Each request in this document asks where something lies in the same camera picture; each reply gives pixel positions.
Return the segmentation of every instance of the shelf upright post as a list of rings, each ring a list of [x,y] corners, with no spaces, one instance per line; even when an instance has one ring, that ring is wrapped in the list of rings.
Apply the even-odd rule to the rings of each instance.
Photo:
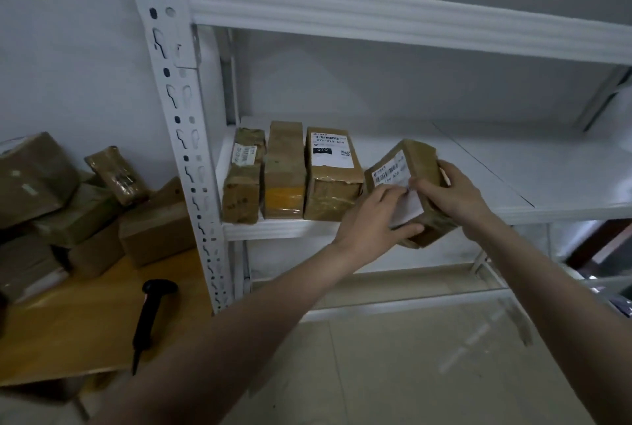
[[[200,93],[197,34],[187,0],[136,0],[215,313],[233,301],[219,194]]]

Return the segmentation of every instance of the tile grout line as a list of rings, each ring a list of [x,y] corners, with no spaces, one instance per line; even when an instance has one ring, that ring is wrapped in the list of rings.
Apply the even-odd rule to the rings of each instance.
[[[340,365],[338,365],[338,354],[336,353],[336,344],[334,342],[334,333],[331,330],[331,321],[327,321],[327,328],[329,329],[329,338],[331,339],[331,348],[334,351],[334,362],[336,363],[336,374],[338,375],[338,383],[340,384],[340,393],[343,396],[344,405],[344,417],[349,425],[349,411],[347,410],[347,398],[344,396],[343,379],[340,377]]]

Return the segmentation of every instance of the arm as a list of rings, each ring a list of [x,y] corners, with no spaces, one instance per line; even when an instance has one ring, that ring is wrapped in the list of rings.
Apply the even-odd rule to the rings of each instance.
[[[419,234],[388,224],[406,189],[376,187],[316,255],[213,317],[133,377],[96,424],[219,423],[298,321],[336,282]]]
[[[632,423],[632,324],[495,216],[454,165],[440,163],[450,188],[419,179],[411,186],[460,223],[492,259],[593,419]]]

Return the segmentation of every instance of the person's right hand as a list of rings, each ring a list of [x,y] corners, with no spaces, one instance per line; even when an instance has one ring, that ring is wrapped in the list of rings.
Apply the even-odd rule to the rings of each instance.
[[[424,194],[457,224],[462,225],[466,236],[472,238],[472,229],[478,229],[486,221],[496,219],[496,216],[483,200],[480,191],[454,164],[444,160],[439,160],[438,164],[450,180],[449,187],[436,186],[426,179],[415,177],[410,179],[410,187]]]

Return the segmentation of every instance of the yellow tabletop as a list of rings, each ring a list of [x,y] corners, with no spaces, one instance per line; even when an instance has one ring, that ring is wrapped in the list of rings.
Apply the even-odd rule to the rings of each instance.
[[[197,250],[140,269],[123,257],[98,278],[71,277],[6,310],[0,330],[0,386],[131,367],[131,339],[150,278],[176,282],[163,297],[152,331],[149,360],[212,316]]]

